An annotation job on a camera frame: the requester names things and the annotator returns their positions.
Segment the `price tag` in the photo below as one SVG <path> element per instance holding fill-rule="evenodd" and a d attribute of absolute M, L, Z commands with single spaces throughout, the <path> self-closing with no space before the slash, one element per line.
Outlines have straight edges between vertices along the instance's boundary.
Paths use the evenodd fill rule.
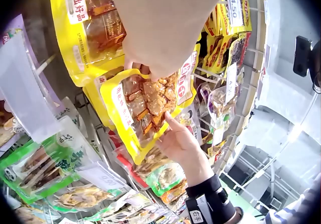
<path fill-rule="evenodd" d="M 227 104 L 235 95 L 236 71 L 236 63 L 232 64 L 227 69 L 225 104 Z"/>
<path fill-rule="evenodd" d="M 228 16 L 231 27 L 243 26 L 242 6 L 240 0 L 228 1 Z"/>
<path fill-rule="evenodd" d="M 269 4 L 267 0 L 264 0 L 264 16 L 265 16 L 265 24 L 268 26 L 270 24 L 270 11 L 269 11 Z"/>
<path fill-rule="evenodd" d="M 100 162 L 95 162 L 85 168 L 77 168 L 75 171 L 81 177 L 105 191 L 127 186 L 123 180 L 116 176 L 110 169 L 105 168 L 104 164 Z"/>

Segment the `striped sleeve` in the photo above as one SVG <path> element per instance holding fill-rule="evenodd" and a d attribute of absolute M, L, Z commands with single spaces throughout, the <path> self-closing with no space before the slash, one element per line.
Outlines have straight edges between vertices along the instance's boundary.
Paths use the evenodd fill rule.
<path fill-rule="evenodd" d="M 296 224 L 301 223 L 308 212 L 313 209 L 314 200 L 320 195 L 320 174 L 310 189 L 304 191 L 297 201 L 292 202 L 279 212 L 270 210 L 266 217 L 257 224 Z"/>

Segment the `purple snack package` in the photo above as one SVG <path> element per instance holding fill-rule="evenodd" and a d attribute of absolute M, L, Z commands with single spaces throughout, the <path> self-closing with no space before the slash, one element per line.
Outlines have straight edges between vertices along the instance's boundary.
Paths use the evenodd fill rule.
<path fill-rule="evenodd" d="M 31 60 L 33 62 L 33 65 L 35 66 L 35 68 L 39 68 L 40 64 L 36 59 L 36 56 L 32 50 L 32 47 L 30 45 L 30 41 L 23 23 L 23 17 L 22 14 L 18 15 L 17 17 L 15 17 L 6 27 L 6 30 L 2 33 L 1 35 L 1 39 L 0 39 L 0 47 L 2 45 L 4 45 L 7 41 L 9 41 L 10 38 L 12 38 L 17 32 L 19 31 L 23 31 L 23 35 L 25 38 L 25 44 L 28 48 L 29 51 L 29 55 L 31 57 Z M 39 78 L 41 79 L 41 81 L 43 82 L 46 90 L 48 91 L 51 99 L 54 101 L 54 103 L 56 103 L 56 111 L 57 113 L 61 112 L 62 110 L 64 110 L 64 105 L 62 104 L 62 102 L 60 101 L 60 99 L 57 97 L 57 95 L 55 94 L 55 92 L 53 91 L 51 85 L 49 84 L 47 78 L 45 77 L 44 73 L 40 73 L 39 74 Z"/>

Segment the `right hand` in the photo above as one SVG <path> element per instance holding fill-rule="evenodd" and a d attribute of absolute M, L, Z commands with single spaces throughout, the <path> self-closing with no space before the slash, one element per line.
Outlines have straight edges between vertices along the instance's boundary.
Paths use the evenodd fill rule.
<path fill-rule="evenodd" d="M 191 132 L 172 118 L 169 112 L 165 113 L 165 120 L 170 130 L 156 141 L 156 145 L 164 155 L 181 165 L 188 186 L 200 184 L 212 177 L 214 173 L 208 159 Z"/>

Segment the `price label 4.50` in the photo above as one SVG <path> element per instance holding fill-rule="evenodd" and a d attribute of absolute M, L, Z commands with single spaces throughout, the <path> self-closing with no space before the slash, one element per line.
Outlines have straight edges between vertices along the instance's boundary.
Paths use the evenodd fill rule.
<path fill-rule="evenodd" d="M 231 27 L 243 26 L 242 6 L 240 0 L 228 1 L 228 17 Z"/>
<path fill-rule="evenodd" d="M 232 64 L 227 69 L 225 104 L 227 104 L 235 95 L 236 72 L 236 63 Z"/>

